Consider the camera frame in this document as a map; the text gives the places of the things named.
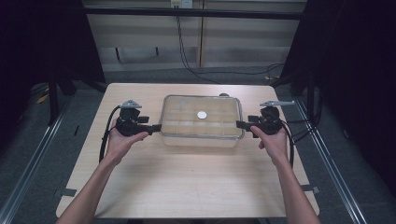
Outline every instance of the wrist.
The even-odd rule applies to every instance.
[[[277,159],[272,159],[272,161],[273,161],[273,164],[275,165],[275,167],[277,169],[290,166],[290,162],[289,162],[287,157],[281,157],[281,158],[277,158]]]
[[[119,164],[118,160],[116,160],[115,157],[112,157],[109,154],[106,154],[100,163],[106,167],[111,167],[111,168],[114,168],[117,166],[117,164]]]

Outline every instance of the fingers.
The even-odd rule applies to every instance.
[[[111,128],[116,127],[117,124],[117,119],[113,119],[113,121],[111,121]]]
[[[260,128],[258,128],[258,127],[256,127],[256,126],[251,126],[251,127],[250,127],[250,130],[251,130],[253,133],[255,133],[257,136],[259,136],[261,140],[265,140],[265,139],[268,138],[268,135],[265,134]],[[284,128],[281,128],[281,129],[279,130],[278,133],[285,134],[285,133],[286,133],[286,130],[285,130]]]
[[[265,145],[264,145],[264,143],[263,143],[262,141],[260,141],[260,143],[259,143],[259,149],[263,149],[263,148],[265,148]]]

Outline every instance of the black tape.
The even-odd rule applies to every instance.
[[[76,136],[76,135],[77,135],[77,133],[78,133],[78,128],[79,128],[79,125],[77,126],[77,128],[76,128],[76,130],[75,130],[75,134],[74,134],[74,136]]]
[[[53,195],[61,198],[62,196],[74,197],[76,195],[76,189],[56,189]]]
[[[303,191],[312,191],[314,194],[320,192],[318,187],[312,187],[311,185],[301,185],[301,188],[303,189]]]

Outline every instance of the wire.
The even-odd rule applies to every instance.
[[[293,138],[291,137],[291,130],[289,127],[289,124],[285,121],[282,120],[282,127],[285,129],[286,134],[288,135],[289,138],[289,144],[290,144],[290,156],[289,156],[289,162],[291,165],[291,168],[293,168],[293,164],[294,164],[294,142],[293,142]]]
[[[300,136],[298,139],[294,140],[294,143],[297,143],[299,141],[301,141],[303,138],[305,138],[309,133],[312,133],[317,127],[318,124],[320,122],[320,118],[321,118],[321,111],[322,111],[322,107],[323,107],[323,96],[321,94],[321,92],[319,93],[319,99],[318,99],[318,107],[317,107],[317,114],[314,116],[314,120],[312,123],[312,127],[309,128],[306,132],[300,132],[295,134],[293,137],[300,135],[303,133],[302,136]]]
[[[307,122],[308,119],[297,119],[297,120],[291,120],[288,121],[288,123],[303,123],[303,122]]]
[[[262,75],[265,73],[268,73],[274,69],[276,69],[277,67],[284,65],[285,63],[273,63],[267,66],[265,71],[262,72],[256,72],[256,73],[242,73],[242,72],[227,72],[227,71],[222,71],[222,72],[197,72],[197,71],[193,71],[189,65],[189,62],[187,60],[187,56],[186,56],[186,52],[184,50],[184,43],[183,43],[183,37],[181,34],[181,25],[180,25],[180,17],[177,17],[177,31],[178,31],[178,41],[179,41],[179,51],[180,51],[180,57],[181,57],[181,61],[183,62],[184,67],[190,71],[191,73],[193,73],[196,77],[204,79],[206,81],[210,81],[216,84],[221,84],[213,79],[210,78],[206,78],[206,77],[201,77],[199,75],[207,75],[207,74],[239,74],[239,75],[247,75],[247,76],[256,76],[256,75]]]
[[[120,106],[117,105],[116,108],[114,108],[113,111],[111,111],[110,117],[108,117],[106,130],[105,130],[105,133],[104,133],[103,138],[102,138],[102,145],[101,145],[101,147],[100,147],[99,162],[100,162],[100,161],[103,159],[103,157],[105,156],[105,148],[106,148],[106,143],[107,143],[108,135],[110,134],[110,131],[111,131],[113,128],[115,128],[115,127],[113,127],[113,128],[111,128],[111,129],[109,130],[108,127],[110,127],[110,122],[111,122],[111,119],[113,118],[114,113],[115,113],[119,108],[120,108]]]

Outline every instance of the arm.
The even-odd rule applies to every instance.
[[[133,143],[143,140],[148,135],[148,133],[139,133],[125,137],[116,129],[111,130],[105,157],[56,223],[91,223],[113,169],[121,162]]]
[[[277,134],[267,135],[254,126],[251,127],[251,131],[260,137],[259,148],[266,148],[277,169],[288,223],[320,223],[291,169],[287,154],[286,131],[281,129]]]

